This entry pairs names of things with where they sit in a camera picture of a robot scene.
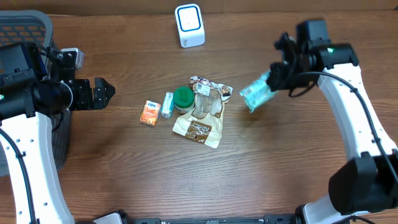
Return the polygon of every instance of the white box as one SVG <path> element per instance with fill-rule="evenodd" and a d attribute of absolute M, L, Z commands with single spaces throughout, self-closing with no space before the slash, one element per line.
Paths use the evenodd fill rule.
<path fill-rule="evenodd" d="M 186 4 L 175 9 L 181 47 L 194 47 L 205 43 L 205 28 L 200 8 L 196 4 Z"/>

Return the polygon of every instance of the green lid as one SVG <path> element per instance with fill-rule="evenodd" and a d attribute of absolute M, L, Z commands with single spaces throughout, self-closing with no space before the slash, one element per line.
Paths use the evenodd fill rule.
<path fill-rule="evenodd" d="M 193 104 L 194 97 L 193 91 L 183 86 L 175 90 L 173 101 L 179 108 L 188 108 Z"/>

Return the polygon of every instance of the orange packet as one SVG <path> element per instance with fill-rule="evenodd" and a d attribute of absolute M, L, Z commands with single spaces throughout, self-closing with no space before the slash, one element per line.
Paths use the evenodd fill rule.
<path fill-rule="evenodd" d="M 154 127 L 159 118 L 161 107 L 162 105 L 147 100 L 139 121 Z"/>

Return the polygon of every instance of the gray plastic basket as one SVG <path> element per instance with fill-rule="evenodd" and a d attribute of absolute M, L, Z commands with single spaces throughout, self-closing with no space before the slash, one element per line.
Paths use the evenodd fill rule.
<path fill-rule="evenodd" d="M 36 42 L 44 47 L 56 47 L 53 39 L 53 27 L 50 18 L 43 12 L 35 10 L 26 11 L 0 11 L 0 46 L 15 42 Z M 42 56 L 47 71 L 50 72 L 51 63 L 47 57 Z M 61 169 L 67 157 L 70 137 L 70 120 L 72 113 L 64 111 L 61 126 L 52 133 L 52 149 L 55 165 Z M 55 127 L 60 115 L 51 117 L 52 126 Z M 8 175 L 6 155 L 0 145 L 0 176 Z"/>

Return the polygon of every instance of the jar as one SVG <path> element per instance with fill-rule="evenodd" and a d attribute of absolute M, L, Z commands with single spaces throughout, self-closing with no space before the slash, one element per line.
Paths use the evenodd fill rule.
<path fill-rule="evenodd" d="M 193 91 L 188 87 L 180 87 L 175 90 L 173 97 L 175 109 L 180 114 L 186 114 L 193 110 L 195 107 L 195 95 Z"/>

